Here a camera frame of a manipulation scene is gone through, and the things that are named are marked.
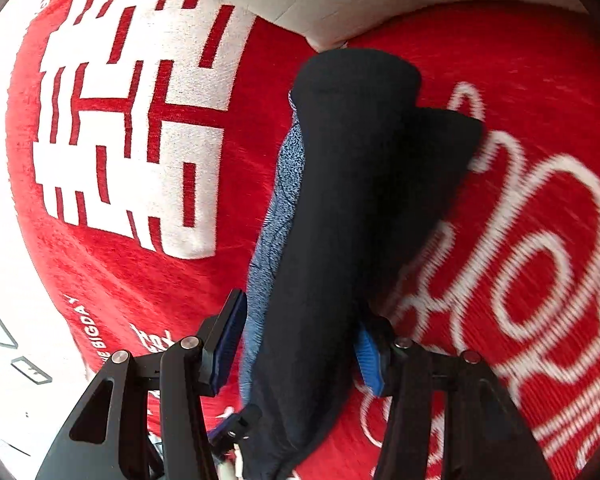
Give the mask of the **black pants with patterned stripe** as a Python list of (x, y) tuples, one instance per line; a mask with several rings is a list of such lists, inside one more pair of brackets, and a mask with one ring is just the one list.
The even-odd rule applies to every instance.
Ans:
[(417, 105), (418, 69), (378, 50), (310, 58), (248, 273), (239, 391), (261, 419), (248, 479), (283, 479), (335, 425), (372, 304), (424, 247), (480, 143), (477, 119)]

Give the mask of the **red blanket with white characters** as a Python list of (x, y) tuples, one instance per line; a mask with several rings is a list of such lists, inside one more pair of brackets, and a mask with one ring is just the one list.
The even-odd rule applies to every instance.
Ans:
[[(48, 0), (8, 89), (8, 175), (85, 364), (163, 352), (234, 289), (247, 321), (294, 81), (315, 55), (378, 50), (418, 69), (418, 106), (483, 132), (362, 329), (381, 316), (427, 350), (477, 351), (549, 479), (600, 479), (600, 0), (580, 1), (438, 3), (317, 51), (225, 0)], [(201, 400), (208, 433), (248, 404), (245, 325), (226, 384)], [(284, 479), (377, 479), (391, 400), (365, 385), (357, 344), (335, 425)]]

